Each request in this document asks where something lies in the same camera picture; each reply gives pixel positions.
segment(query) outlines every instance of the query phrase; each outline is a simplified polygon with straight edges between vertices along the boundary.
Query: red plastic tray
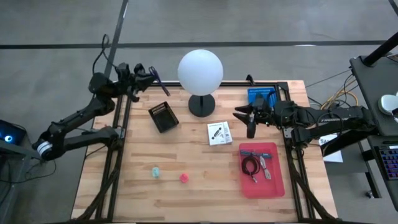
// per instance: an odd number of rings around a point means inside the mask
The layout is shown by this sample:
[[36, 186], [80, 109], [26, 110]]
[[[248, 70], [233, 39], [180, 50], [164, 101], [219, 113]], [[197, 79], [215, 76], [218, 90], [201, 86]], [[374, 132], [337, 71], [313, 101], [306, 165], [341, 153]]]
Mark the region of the red plastic tray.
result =
[[[265, 159], [266, 166], [271, 173], [271, 180], [265, 178], [264, 170], [254, 175], [257, 179], [257, 183], [253, 179], [242, 172], [242, 160], [246, 157], [241, 155], [241, 151], [249, 151], [256, 153], [268, 153], [272, 155], [272, 159]], [[269, 198], [269, 197], [281, 197], [285, 195], [284, 182], [282, 180], [282, 173], [280, 171], [279, 158], [277, 146], [272, 142], [264, 143], [244, 143], [239, 145], [239, 167], [241, 169], [241, 185], [242, 193], [247, 198]], [[252, 164], [248, 163], [248, 169], [252, 170]]]

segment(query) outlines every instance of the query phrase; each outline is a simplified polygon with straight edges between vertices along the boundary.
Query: wooden tabletop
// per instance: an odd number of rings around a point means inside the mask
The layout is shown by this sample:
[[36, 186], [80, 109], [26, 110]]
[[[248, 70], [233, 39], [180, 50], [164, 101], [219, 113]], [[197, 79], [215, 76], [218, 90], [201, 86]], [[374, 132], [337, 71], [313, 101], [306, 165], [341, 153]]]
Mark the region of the wooden tabletop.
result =
[[[290, 97], [308, 106], [303, 81], [287, 81]], [[254, 139], [246, 138], [246, 126], [232, 113], [246, 105], [246, 87], [220, 87], [212, 95], [212, 115], [197, 118], [188, 110], [190, 94], [183, 88], [149, 88], [132, 104], [124, 147], [115, 222], [293, 222], [297, 221], [282, 134], [275, 127], [258, 126]], [[148, 109], [167, 101], [180, 124], [160, 134]], [[94, 128], [111, 125], [113, 114], [97, 117]], [[232, 145], [209, 146], [207, 124], [227, 121]], [[238, 146], [244, 142], [277, 144], [285, 195], [279, 198], [247, 199], [239, 183]], [[88, 153], [98, 146], [90, 146]], [[72, 217], [78, 217], [98, 193], [106, 149], [88, 157], [83, 166]], [[336, 216], [335, 203], [319, 147], [305, 149], [305, 167], [312, 192]], [[160, 178], [152, 177], [159, 167]], [[189, 175], [183, 184], [182, 173]]]

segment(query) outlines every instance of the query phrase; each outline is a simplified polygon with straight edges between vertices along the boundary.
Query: white spherical lamp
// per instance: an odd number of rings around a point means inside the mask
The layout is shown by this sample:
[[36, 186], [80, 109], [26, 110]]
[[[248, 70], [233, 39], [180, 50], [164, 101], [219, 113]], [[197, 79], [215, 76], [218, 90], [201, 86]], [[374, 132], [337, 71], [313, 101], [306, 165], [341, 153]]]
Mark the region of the white spherical lamp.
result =
[[192, 96], [188, 107], [198, 117], [209, 116], [215, 109], [213, 93], [223, 81], [223, 65], [218, 57], [208, 50], [192, 50], [178, 66], [181, 86]]

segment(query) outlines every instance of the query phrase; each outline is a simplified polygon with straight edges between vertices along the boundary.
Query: black lamp base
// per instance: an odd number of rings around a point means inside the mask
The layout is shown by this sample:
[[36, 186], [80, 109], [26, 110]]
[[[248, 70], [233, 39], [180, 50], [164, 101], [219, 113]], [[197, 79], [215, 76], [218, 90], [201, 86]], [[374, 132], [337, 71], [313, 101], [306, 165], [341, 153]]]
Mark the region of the black lamp base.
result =
[[193, 115], [204, 118], [214, 111], [216, 108], [216, 101], [210, 94], [206, 96], [192, 95], [189, 98], [188, 107]]

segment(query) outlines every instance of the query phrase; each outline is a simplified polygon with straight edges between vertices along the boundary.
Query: gray concrete floor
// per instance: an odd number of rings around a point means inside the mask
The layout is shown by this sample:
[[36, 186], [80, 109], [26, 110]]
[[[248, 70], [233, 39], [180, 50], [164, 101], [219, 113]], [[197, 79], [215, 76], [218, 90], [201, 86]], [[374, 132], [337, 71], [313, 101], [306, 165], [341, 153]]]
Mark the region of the gray concrete floor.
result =
[[[122, 0], [0, 0], [0, 45], [99, 43], [105, 33], [113, 38], [121, 4]], [[397, 31], [397, 22], [388, 0], [137, 0], [129, 2], [119, 43], [386, 40]], [[225, 80], [242, 80], [250, 73], [257, 80], [310, 84], [348, 69], [351, 57], [376, 47], [204, 48], [223, 62]], [[118, 49], [114, 61], [153, 65], [164, 80], [176, 80], [179, 60], [190, 50]], [[0, 50], [0, 119], [25, 126], [30, 138], [37, 139], [51, 121], [89, 102], [91, 64], [98, 53], [98, 49]], [[104, 70], [104, 60], [97, 67]], [[312, 86], [307, 93], [325, 101], [348, 75]], [[354, 92], [364, 105], [359, 90]], [[12, 222], [67, 220], [84, 153], [84, 149], [68, 152], [56, 160], [54, 175], [22, 184]], [[339, 217], [396, 223], [398, 213], [372, 166], [382, 199], [364, 197], [369, 187], [362, 174], [329, 176]], [[35, 174], [52, 170], [48, 163]]]

